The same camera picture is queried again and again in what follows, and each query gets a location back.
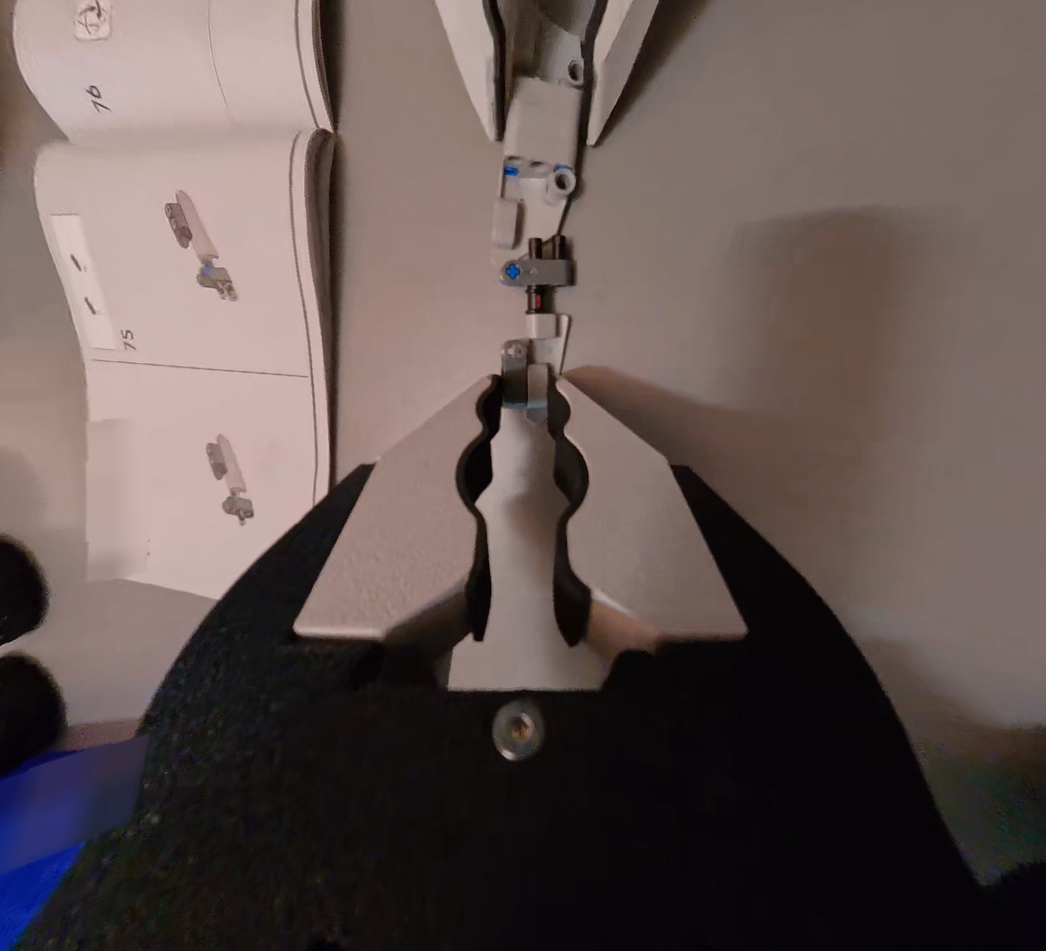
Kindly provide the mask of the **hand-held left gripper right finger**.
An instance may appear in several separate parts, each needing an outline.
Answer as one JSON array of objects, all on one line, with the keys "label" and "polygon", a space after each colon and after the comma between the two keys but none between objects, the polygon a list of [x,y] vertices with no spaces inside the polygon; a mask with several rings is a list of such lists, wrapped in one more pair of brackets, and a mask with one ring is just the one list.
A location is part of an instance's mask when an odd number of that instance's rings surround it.
[{"label": "hand-held left gripper right finger", "polygon": [[574,384],[551,383],[552,604],[568,650],[608,682],[623,654],[738,644],[748,626],[668,459]]}]

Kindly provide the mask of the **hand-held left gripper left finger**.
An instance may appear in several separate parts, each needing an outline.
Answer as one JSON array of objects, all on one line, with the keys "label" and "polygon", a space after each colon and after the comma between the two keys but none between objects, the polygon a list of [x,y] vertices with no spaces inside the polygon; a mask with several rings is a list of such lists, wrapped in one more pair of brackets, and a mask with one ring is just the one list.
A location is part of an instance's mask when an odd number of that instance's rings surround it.
[{"label": "hand-held left gripper left finger", "polygon": [[501,378],[484,375],[367,469],[293,625],[302,644],[376,648],[393,679],[450,685],[454,650],[490,618],[488,525]]}]

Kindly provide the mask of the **light grey brick panel assembly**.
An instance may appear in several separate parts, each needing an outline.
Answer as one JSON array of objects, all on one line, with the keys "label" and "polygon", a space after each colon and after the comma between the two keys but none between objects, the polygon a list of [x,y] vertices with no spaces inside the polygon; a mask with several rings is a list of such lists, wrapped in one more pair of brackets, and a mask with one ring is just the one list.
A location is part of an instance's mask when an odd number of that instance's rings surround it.
[{"label": "light grey brick panel assembly", "polygon": [[579,189],[606,0],[482,0],[490,108],[501,149],[491,259],[520,257],[563,226]]}]

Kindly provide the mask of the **small grey black brick connector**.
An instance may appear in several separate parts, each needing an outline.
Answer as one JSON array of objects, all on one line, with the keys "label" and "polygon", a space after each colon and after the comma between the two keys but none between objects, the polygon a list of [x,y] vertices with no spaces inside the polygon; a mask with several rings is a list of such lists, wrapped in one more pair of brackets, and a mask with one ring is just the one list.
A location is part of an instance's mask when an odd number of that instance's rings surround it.
[{"label": "small grey black brick connector", "polygon": [[546,425],[551,386],[564,366],[571,322],[556,309],[556,292],[575,282],[567,237],[528,240],[523,255],[503,264],[500,280],[526,297],[524,334],[502,344],[503,405],[522,410],[531,424]]}]

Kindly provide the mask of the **open white instruction booklet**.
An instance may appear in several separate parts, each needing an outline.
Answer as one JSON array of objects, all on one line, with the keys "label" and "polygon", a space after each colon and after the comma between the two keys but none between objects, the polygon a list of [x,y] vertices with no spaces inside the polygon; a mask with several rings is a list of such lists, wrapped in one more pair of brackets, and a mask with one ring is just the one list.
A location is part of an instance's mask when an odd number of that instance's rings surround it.
[{"label": "open white instruction booklet", "polygon": [[16,0],[83,355],[91,580],[217,601],[327,493],[320,0]]}]

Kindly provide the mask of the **blue plastic bin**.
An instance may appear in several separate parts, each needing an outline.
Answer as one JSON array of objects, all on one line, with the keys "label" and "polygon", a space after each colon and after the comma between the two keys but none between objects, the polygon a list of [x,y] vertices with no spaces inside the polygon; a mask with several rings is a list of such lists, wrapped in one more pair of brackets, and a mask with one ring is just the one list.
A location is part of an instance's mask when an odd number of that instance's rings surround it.
[{"label": "blue plastic bin", "polygon": [[29,760],[1,782],[1,948],[12,949],[91,839],[135,812],[149,735]]}]

